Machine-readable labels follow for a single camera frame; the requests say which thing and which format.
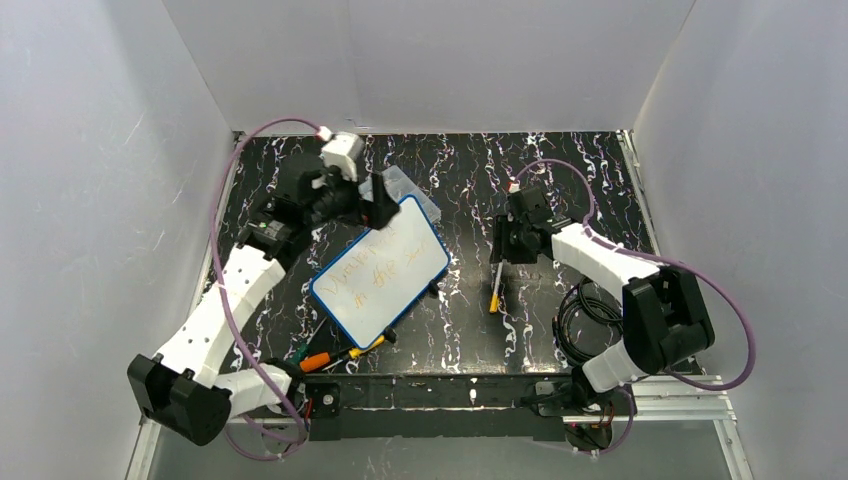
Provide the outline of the white marker pen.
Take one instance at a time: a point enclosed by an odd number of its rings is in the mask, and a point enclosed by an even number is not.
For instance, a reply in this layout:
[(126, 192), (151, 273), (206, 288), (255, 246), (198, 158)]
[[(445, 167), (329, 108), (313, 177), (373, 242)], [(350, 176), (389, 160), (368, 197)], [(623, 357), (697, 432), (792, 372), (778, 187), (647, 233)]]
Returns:
[(501, 261), (497, 264), (497, 267), (496, 267), (496, 270), (495, 270), (495, 275), (493, 277), (491, 297), (493, 295), (497, 295), (500, 298), (500, 287), (501, 287), (501, 280), (502, 280), (502, 275), (503, 275), (503, 266), (504, 266), (503, 261)]

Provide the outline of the blue-framed whiteboard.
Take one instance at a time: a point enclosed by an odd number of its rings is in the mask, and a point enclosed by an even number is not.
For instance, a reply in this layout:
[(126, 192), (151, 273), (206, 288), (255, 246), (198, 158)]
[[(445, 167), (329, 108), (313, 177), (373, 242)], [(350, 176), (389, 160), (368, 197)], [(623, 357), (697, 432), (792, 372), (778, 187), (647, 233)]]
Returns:
[(313, 297), (354, 346), (370, 346), (450, 265), (450, 254), (412, 195), (381, 230), (368, 230), (316, 275)]

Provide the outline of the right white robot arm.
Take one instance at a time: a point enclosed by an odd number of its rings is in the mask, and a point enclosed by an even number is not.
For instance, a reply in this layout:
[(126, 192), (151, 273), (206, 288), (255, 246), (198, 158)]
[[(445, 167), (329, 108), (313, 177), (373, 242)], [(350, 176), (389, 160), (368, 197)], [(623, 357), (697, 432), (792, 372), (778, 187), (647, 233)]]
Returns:
[(715, 342), (696, 277), (601, 244), (593, 231), (553, 213), (537, 187), (512, 183), (494, 221), (493, 263), (534, 264), (544, 255), (576, 269), (621, 306), (620, 340), (574, 368), (573, 400), (584, 404), (679, 363)]

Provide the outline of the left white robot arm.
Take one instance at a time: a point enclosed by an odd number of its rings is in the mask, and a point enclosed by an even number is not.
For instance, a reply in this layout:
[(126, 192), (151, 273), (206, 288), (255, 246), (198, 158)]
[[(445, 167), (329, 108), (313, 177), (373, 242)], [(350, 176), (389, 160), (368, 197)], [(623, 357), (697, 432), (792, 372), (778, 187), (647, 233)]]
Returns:
[(128, 365), (142, 415), (194, 445), (209, 444), (230, 419), (273, 404), (295, 420), (293, 443), (305, 441), (305, 421), (288, 395), (302, 370), (284, 360), (259, 362), (241, 331), (309, 248), (315, 229), (338, 221), (378, 230), (400, 210), (380, 172), (370, 174), (365, 197), (338, 165), (306, 155), (303, 167), (255, 203), (227, 259), (212, 252), (215, 280), (185, 323), (152, 356), (138, 354)]

